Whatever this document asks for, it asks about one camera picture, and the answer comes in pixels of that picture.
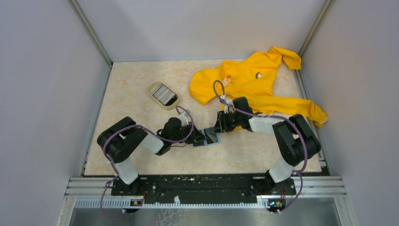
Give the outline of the beige oval card tray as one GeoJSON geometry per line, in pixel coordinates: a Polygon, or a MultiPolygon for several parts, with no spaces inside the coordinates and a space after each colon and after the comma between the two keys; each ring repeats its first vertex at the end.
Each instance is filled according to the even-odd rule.
{"type": "Polygon", "coordinates": [[[164,110],[173,110],[180,102],[179,95],[161,81],[153,82],[146,91],[151,99],[164,110]]]}

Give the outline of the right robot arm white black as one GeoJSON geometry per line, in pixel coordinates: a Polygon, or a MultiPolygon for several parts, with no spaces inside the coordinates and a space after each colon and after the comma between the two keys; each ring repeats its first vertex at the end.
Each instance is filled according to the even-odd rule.
{"type": "Polygon", "coordinates": [[[275,136],[281,157],[266,171],[264,179],[265,189],[271,194],[281,191],[296,167],[300,163],[306,163],[321,150],[319,140],[300,114],[284,118],[253,113],[245,97],[231,100],[223,95],[221,102],[224,109],[217,113],[213,128],[215,133],[227,133],[241,127],[249,132],[275,136]]]}

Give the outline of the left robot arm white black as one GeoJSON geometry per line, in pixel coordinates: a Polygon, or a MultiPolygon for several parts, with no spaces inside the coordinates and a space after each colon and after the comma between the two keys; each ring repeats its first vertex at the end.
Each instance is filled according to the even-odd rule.
{"type": "Polygon", "coordinates": [[[141,189],[141,182],[130,156],[138,147],[163,155],[174,143],[191,145],[205,139],[189,119],[181,116],[169,118],[154,135],[127,116],[103,131],[96,142],[122,181],[124,191],[135,195],[141,189]]]}

